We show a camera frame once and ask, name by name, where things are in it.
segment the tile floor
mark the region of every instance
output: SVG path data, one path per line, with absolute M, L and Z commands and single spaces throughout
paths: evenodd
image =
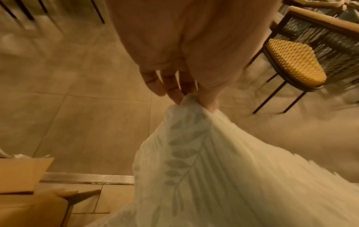
M 131 175 L 136 150 L 172 101 L 146 88 L 102 1 L 105 25 L 89 0 L 46 0 L 48 15 L 23 1 L 36 22 L 13 1 L 3 2 L 19 21 L 0 9 L 0 147 L 50 154 L 50 171 Z M 253 115 L 282 83 L 266 84 L 273 74 L 260 56 L 223 94 L 220 110 L 259 139 L 359 182 L 358 87 L 328 86 L 280 114 L 300 94 L 286 85 Z
M 35 188 L 35 192 L 48 189 L 79 192 L 101 190 L 99 196 L 89 198 L 74 206 L 67 227 L 84 227 L 111 212 L 117 211 L 123 205 L 132 203 L 134 200 L 134 186 L 132 185 L 40 183 Z

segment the woven chair seat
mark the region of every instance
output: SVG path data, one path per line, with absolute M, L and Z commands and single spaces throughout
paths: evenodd
M 318 87 L 326 81 L 326 74 L 313 49 L 303 43 L 270 39 L 267 48 L 278 63 L 295 79 L 308 87 Z

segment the white fabric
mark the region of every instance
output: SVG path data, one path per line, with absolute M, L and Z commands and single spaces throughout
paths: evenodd
M 359 226 L 359 187 L 209 113 L 195 96 L 169 108 L 133 169 L 138 227 Z

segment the cardboard box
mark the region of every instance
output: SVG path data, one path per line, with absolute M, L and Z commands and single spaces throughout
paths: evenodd
M 61 226 L 68 201 L 61 193 L 33 194 L 52 161 L 53 158 L 0 159 L 0 227 Z

